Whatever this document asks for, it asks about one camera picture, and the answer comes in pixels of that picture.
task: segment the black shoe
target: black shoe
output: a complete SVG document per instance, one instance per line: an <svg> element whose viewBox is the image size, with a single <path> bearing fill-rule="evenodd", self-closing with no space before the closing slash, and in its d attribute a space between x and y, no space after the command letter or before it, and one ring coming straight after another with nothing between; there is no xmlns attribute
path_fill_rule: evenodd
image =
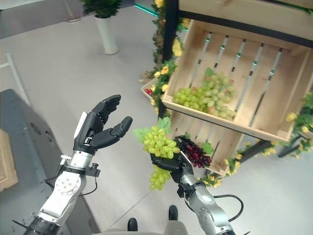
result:
<svg viewBox="0 0 313 235"><path fill-rule="evenodd" d="M178 210L177 207L174 205L171 205L168 210L168 220L178 221Z"/></svg>
<svg viewBox="0 0 313 235"><path fill-rule="evenodd" d="M138 224L135 218L130 218L127 225L127 231L138 231Z"/></svg>

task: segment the green grapes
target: green grapes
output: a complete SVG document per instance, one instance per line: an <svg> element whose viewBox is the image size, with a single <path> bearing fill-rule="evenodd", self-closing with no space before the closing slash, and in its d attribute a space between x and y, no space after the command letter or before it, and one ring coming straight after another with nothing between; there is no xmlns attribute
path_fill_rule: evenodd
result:
<svg viewBox="0 0 313 235"><path fill-rule="evenodd" d="M205 75L203 87L180 88L173 97L173 102L211 115L233 120L236 113L229 110L229 104L237 95L233 80L222 72L212 76Z"/></svg>
<svg viewBox="0 0 313 235"><path fill-rule="evenodd" d="M167 139L165 130L159 129L157 126L152 126L150 131L144 135L143 144L143 150L155 154L156 157L172 159L174 153L180 152L180 149L176 147L176 142ZM170 171L163 170L156 165L154 168L155 171L151 174L150 178L150 190L156 188L162 190L166 180L170 179Z"/></svg>

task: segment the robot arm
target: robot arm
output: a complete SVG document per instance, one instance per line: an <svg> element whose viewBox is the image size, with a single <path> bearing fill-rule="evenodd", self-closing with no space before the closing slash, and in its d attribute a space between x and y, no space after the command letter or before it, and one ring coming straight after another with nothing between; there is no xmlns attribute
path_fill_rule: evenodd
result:
<svg viewBox="0 0 313 235"><path fill-rule="evenodd" d="M216 204L205 184L194 177L192 166L183 152L175 154L173 159L151 154L151 160L158 167L172 171L171 176L179 185L178 195L189 201L205 234L235 235L224 210Z"/></svg>
<svg viewBox="0 0 313 235"><path fill-rule="evenodd" d="M120 99L120 95L113 95L97 104L89 114L83 112L74 133L73 154L61 156L61 162L65 164L56 179L54 190L32 223L26 227L25 235L56 235L85 188L86 175L99 176L98 165L92 164L90 167L95 152L118 142L133 121L131 117L126 117L120 124L103 131L109 114L116 110Z"/></svg>

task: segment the grape bunch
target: grape bunch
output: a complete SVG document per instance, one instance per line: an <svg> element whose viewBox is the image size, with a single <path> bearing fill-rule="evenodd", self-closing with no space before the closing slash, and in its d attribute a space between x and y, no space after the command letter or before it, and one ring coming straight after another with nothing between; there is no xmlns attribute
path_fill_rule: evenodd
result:
<svg viewBox="0 0 313 235"><path fill-rule="evenodd" d="M203 87L180 88L174 95L173 102L211 115L233 120L235 111L225 104L237 94L233 80L223 73L204 77Z"/></svg>
<svg viewBox="0 0 313 235"><path fill-rule="evenodd" d="M194 164L194 167L204 168L210 166L211 158L204 154L202 148L199 148L194 142L185 136L176 136L174 141L180 150L185 153L187 158Z"/></svg>
<svg viewBox="0 0 313 235"><path fill-rule="evenodd" d="M170 171L163 170L156 165L154 166L154 169L155 170L151 174L151 178L149 180L151 183L149 189L154 190L157 188L158 190L162 190L163 184L165 184L165 182L171 178Z"/></svg>
<svg viewBox="0 0 313 235"><path fill-rule="evenodd" d="M172 159L174 153L179 153L180 149L176 147L176 142L166 138L165 130L152 126L150 131L143 137L143 150L154 154L156 157ZM163 189L163 184L170 178L170 171L163 170L156 165L155 171L151 174L150 190Z"/></svg>

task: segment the white flower pot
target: white flower pot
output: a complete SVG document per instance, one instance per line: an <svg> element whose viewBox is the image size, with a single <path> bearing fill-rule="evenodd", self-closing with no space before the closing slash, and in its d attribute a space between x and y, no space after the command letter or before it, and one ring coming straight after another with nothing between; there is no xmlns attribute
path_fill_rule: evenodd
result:
<svg viewBox="0 0 313 235"><path fill-rule="evenodd" d="M112 29L111 17L109 18L97 18L95 16L97 26L101 35L103 43L103 53L107 55L113 55L118 52L118 47L115 43L115 36Z"/></svg>

